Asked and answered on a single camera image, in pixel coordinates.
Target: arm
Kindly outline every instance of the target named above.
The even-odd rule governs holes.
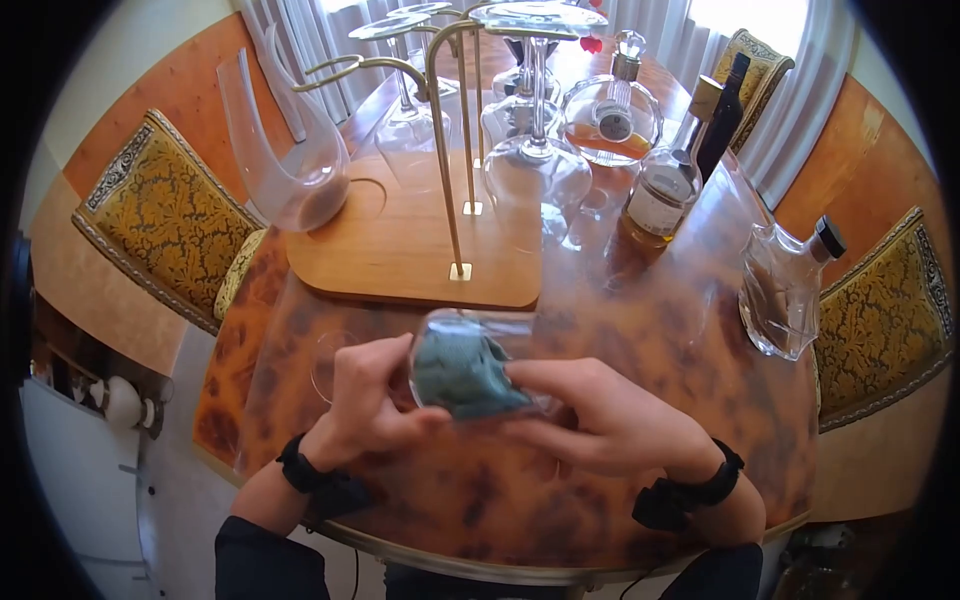
[[[450,420],[438,407],[401,414],[387,395],[387,381],[406,357],[410,339],[406,334],[337,350],[333,405],[300,441],[300,453],[316,470],[342,467],[363,452],[415,444]],[[283,465],[271,461],[240,489],[230,514],[286,537],[309,499],[287,482]]]
[[[723,452],[696,420],[599,360],[515,361],[507,365],[507,374],[516,385],[572,408],[580,430],[517,420],[504,423],[501,431],[571,465],[609,476],[662,468],[678,483],[702,483],[724,462]],[[711,546],[759,543],[766,526],[763,499],[741,472],[733,492],[720,504],[696,511],[691,524]]]

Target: glossy burl wood tabletop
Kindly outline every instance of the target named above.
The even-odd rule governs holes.
[[[501,40],[481,39],[489,85],[512,59]],[[564,88],[609,65],[608,40],[596,56],[573,43],[552,59]],[[452,60],[444,67],[455,73]],[[648,60],[638,80],[664,116],[682,118],[689,96],[668,72]],[[389,80],[346,122],[351,148],[395,96]],[[744,457],[769,528],[801,522],[810,508],[817,430],[810,354],[796,363],[760,354],[736,303],[740,251],[751,225],[768,222],[767,211],[728,155],[667,249],[641,252],[617,225],[631,172],[594,167],[593,175],[569,235],[543,252],[535,353],[595,356],[692,415]],[[320,298],[289,273],[283,236],[271,229],[217,338],[195,444],[249,477],[326,409],[309,375],[321,335],[398,335],[416,330],[426,312]],[[369,483],[377,505],[311,526],[441,572],[564,584],[653,568],[701,547],[693,534],[676,537],[631,520],[637,493],[661,471],[624,479],[570,471],[491,434],[450,428],[424,447],[369,456],[350,471]]]

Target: wooden tray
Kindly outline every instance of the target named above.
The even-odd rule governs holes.
[[[340,213],[314,231],[286,233],[290,268],[304,283],[328,295],[364,300],[507,309],[536,304],[539,223],[510,223],[510,235],[523,239],[508,239],[480,169],[473,173],[476,200],[483,209],[479,215],[464,214],[468,187],[462,143],[450,151],[450,171],[463,277],[453,268],[436,156],[411,155],[409,164],[417,166],[404,170],[401,187],[368,144],[372,149],[361,149],[349,166],[351,183]],[[414,186],[423,191],[412,191]]]

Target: bottle cap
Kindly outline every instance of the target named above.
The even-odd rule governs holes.
[[[839,258],[847,251],[847,242],[844,241],[843,236],[840,235],[840,230],[827,215],[817,220],[816,231],[830,256]]]
[[[632,29],[625,29],[613,38],[611,75],[627,82],[636,80],[640,70],[640,56],[647,49],[647,40]]]
[[[690,101],[686,111],[704,123],[709,122],[713,118],[717,103],[720,102],[722,91],[722,85],[706,75],[701,75],[697,80],[697,86],[693,88],[693,100]]]

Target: gold damask fabric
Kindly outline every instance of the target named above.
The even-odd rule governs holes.
[[[262,228],[156,109],[73,223],[138,285],[214,335],[221,283],[244,240]]]
[[[820,311],[821,433],[890,406],[946,365],[947,289],[919,208],[824,291]]]
[[[747,30],[738,29],[730,38],[730,43],[720,57],[717,68],[713,70],[714,80],[721,84],[727,80],[733,57],[737,52],[742,52],[750,58],[750,66],[747,67],[747,75],[743,78],[743,85],[740,86],[743,120],[736,128],[730,143],[734,154],[743,148],[744,142],[756,127],[756,122],[763,114],[767,103],[770,102],[770,97],[777,90],[783,75],[795,66],[790,57],[775,52],[773,48],[751,36]]]
[[[237,253],[233,258],[233,262],[230,263],[230,268],[227,269],[227,276],[224,277],[224,282],[220,285],[220,291],[217,292],[217,299],[213,303],[213,317],[217,321],[222,321],[227,315],[227,309],[230,308],[230,305],[233,303],[233,297],[237,295],[240,283],[243,282],[243,277],[250,268],[253,255],[256,254],[256,249],[260,248],[260,242],[263,241],[263,236],[266,234],[266,229],[258,229],[251,233],[250,236],[244,240],[243,246],[240,247],[240,252]]]

